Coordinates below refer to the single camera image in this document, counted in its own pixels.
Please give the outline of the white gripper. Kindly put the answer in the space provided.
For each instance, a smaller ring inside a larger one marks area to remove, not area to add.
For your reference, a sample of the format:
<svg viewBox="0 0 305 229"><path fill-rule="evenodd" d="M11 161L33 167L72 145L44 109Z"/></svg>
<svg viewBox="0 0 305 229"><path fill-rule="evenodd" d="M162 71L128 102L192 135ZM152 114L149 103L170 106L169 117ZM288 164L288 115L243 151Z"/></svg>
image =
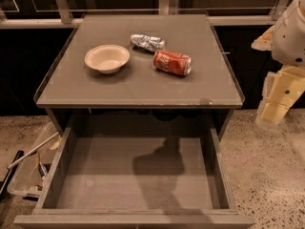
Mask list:
<svg viewBox="0 0 305 229"><path fill-rule="evenodd" d="M305 93L305 0L293 0L251 47L272 49L272 58L285 64L277 73L268 72L264 80L256 124L269 127L278 124Z"/></svg>

